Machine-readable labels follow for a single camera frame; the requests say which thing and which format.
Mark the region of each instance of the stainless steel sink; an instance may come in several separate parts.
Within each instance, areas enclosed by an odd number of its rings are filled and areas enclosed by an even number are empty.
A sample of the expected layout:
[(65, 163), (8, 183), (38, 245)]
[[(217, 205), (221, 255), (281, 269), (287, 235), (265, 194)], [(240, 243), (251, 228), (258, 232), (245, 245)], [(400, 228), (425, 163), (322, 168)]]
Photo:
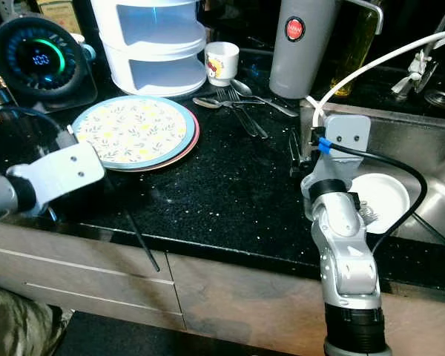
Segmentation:
[[(372, 120), (368, 151), (384, 154), (416, 168), (428, 182), (428, 193), (417, 214), (445, 237), (445, 119), (378, 111), (348, 105), (327, 104), (328, 113), (355, 113)], [(301, 108), (302, 146), (312, 122), (313, 110)], [(399, 179), (413, 202), (420, 191), (415, 178), (397, 168), (365, 159), (359, 173), (379, 172)], [(409, 218), (396, 236), (429, 243), (445, 244), (414, 218)]]

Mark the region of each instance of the gray thermos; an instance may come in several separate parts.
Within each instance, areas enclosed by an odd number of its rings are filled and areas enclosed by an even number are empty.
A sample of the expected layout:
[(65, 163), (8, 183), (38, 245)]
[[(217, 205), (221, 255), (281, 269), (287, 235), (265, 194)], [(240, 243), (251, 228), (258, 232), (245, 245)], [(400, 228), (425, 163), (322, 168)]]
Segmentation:
[[(287, 99), (310, 94), (342, 0), (282, 0), (269, 87)], [(376, 33), (383, 24), (382, 10), (363, 0), (347, 0), (378, 15)]]

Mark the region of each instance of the kitchen countertop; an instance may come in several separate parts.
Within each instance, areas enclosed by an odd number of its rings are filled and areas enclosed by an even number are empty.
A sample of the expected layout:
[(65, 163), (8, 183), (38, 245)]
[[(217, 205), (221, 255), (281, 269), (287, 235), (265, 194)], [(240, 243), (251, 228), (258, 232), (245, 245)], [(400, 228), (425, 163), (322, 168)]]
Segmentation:
[[(107, 69), (94, 69), (98, 101), (124, 95)], [(270, 96), (267, 73), (254, 72), (252, 66), (240, 75), (256, 93)], [(213, 91), (206, 83), (198, 95)], [(249, 113), (269, 134), (262, 141), (249, 137), (226, 108), (201, 108), (189, 97), (176, 101), (200, 123), (200, 139), (192, 152), (155, 171), (108, 172), (149, 247), (318, 278), (311, 223), (303, 217), (300, 188), (289, 178), (289, 134), (292, 128), (297, 130), (299, 119), (265, 105), (249, 106)], [(297, 101), (288, 104), (297, 107)], [(65, 125), (85, 108), (53, 117)], [(36, 159), (33, 144), (46, 142), (47, 132), (34, 124), (21, 124), (17, 130), (16, 124), (0, 122), (0, 173), (12, 164)], [(103, 182), (59, 198), (52, 206), (58, 223), (46, 217), (6, 221), (97, 239), (100, 231), (109, 230), (111, 242), (139, 246), (122, 207)], [(375, 257), (383, 291), (445, 301), (445, 246), (391, 238)]]

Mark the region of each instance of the stacked storage container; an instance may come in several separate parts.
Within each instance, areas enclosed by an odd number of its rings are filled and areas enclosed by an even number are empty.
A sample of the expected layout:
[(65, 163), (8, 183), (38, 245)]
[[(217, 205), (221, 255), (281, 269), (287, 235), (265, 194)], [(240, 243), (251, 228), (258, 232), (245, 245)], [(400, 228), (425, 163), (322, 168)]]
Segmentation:
[(138, 95), (179, 96), (205, 82), (197, 0), (91, 0), (113, 82)]

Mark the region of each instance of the cabinet drawer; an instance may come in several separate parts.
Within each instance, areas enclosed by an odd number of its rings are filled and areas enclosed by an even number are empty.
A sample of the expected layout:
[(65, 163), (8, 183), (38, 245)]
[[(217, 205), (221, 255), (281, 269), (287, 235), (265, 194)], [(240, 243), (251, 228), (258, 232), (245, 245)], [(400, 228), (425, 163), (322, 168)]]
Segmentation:
[(180, 312), (174, 283), (0, 249), (0, 277), (165, 312)]
[(75, 294), (65, 290), (50, 289), (40, 285), (24, 284), (9, 277), (0, 277), (0, 286), (31, 300), (61, 306), (65, 309), (74, 309), (167, 329), (185, 329), (185, 323), (180, 313), (159, 311), (130, 303), (106, 300), (85, 294)]
[(141, 277), (171, 280), (165, 254), (154, 251), (156, 272), (142, 248), (22, 228), (0, 222), (0, 248), (78, 265), (104, 268)]

